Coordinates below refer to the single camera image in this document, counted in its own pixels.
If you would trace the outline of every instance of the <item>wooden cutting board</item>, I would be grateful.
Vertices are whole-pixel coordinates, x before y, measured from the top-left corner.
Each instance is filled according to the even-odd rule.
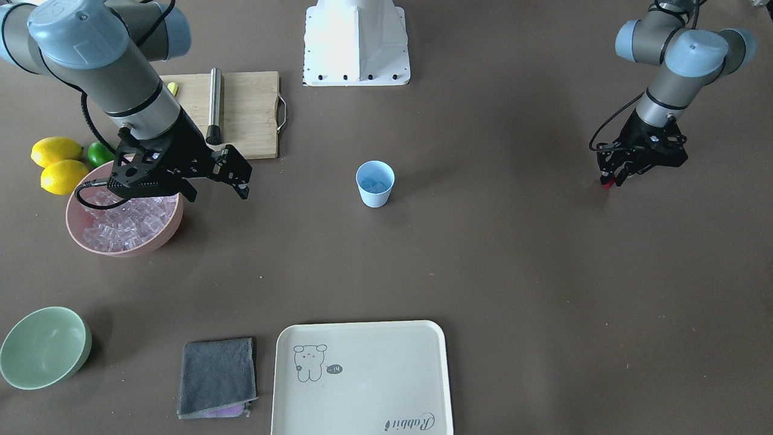
[[[177,101],[206,137],[209,127],[209,74],[161,76],[179,85]],[[245,159],[278,156],[279,73],[223,73],[223,144],[232,144]],[[210,146],[219,149],[222,146]]]

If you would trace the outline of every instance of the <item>cartoon bear drawing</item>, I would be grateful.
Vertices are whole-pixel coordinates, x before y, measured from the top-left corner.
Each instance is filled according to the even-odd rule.
[[[322,363],[325,361],[324,344],[295,346],[295,370],[298,371],[298,381],[317,382],[322,377]]]

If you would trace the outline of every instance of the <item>lemon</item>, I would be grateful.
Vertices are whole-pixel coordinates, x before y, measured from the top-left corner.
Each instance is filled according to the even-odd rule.
[[[83,147],[78,142],[62,136],[40,139],[32,146],[32,161],[47,168],[62,160],[78,160],[83,155]]]
[[[89,173],[78,160],[62,160],[53,163],[40,174],[40,186],[52,194],[71,194],[80,181]]]

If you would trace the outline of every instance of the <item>blue joint cap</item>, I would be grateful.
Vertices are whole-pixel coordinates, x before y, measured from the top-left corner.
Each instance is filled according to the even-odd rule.
[[[615,39],[615,52],[623,59],[635,62],[633,58],[633,31],[640,20],[632,19],[625,23],[618,32],[618,37]]]
[[[161,13],[164,13],[168,8],[167,5],[155,4],[161,9]],[[164,61],[173,57],[185,56],[191,49],[191,27],[188,24],[188,19],[179,9],[175,8],[164,18],[164,24],[166,25],[166,39],[169,45]]]
[[[688,30],[666,53],[666,66],[682,77],[703,77],[722,65],[727,41],[708,30]]]
[[[0,24],[5,23],[5,17],[8,16],[13,7],[14,5],[0,6]],[[11,58],[11,53],[8,51],[8,47],[5,45],[5,38],[2,38],[2,42],[0,43],[0,57],[5,59],[5,61],[8,63],[13,63],[16,65],[16,63],[13,61],[13,58]]]
[[[737,34],[741,35],[741,38],[744,39],[744,44],[746,44],[746,54],[744,55],[744,61],[741,62],[741,67],[746,65],[746,63],[749,60],[751,60],[751,58],[754,57],[755,54],[757,54],[757,38],[755,38],[754,35],[752,35],[751,32],[749,32],[746,29],[725,29],[725,30],[732,30]]]
[[[56,0],[32,11],[29,33],[48,57],[76,70],[95,70],[121,57],[129,34],[102,0]]]

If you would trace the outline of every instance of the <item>gray cloth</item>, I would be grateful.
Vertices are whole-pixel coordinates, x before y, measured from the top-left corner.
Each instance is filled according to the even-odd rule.
[[[251,337],[196,341],[182,349],[178,418],[239,416],[255,399]]]

